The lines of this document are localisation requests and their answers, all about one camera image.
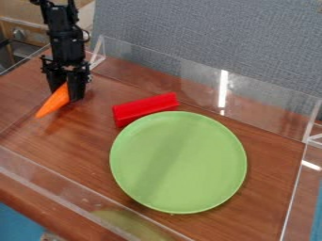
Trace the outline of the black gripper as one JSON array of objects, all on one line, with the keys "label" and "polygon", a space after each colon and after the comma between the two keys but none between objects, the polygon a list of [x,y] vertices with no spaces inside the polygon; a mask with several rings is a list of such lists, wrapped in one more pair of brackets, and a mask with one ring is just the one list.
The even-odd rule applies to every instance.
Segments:
[{"label": "black gripper", "polygon": [[76,102],[84,98],[86,85],[90,82],[90,63],[86,61],[82,34],[51,34],[52,55],[40,57],[42,72],[47,76],[51,93],[67,81],[70,101]]}]

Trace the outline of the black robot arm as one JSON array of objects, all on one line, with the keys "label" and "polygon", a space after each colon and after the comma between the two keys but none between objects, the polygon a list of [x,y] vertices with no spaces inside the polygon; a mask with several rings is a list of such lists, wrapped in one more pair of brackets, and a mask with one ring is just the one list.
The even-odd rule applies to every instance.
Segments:
[{"label": "black robot arm", "polygon": [[86,60],[86,43],[90,33],[78,26],[75,0],[58,5],[51,0],[30,0],[40,7],[52,55],[40,57],[42,72],[47,75],[51,92],[67,85],[71,102],[84,98],[86,85],[91,82],[90,62]]}]

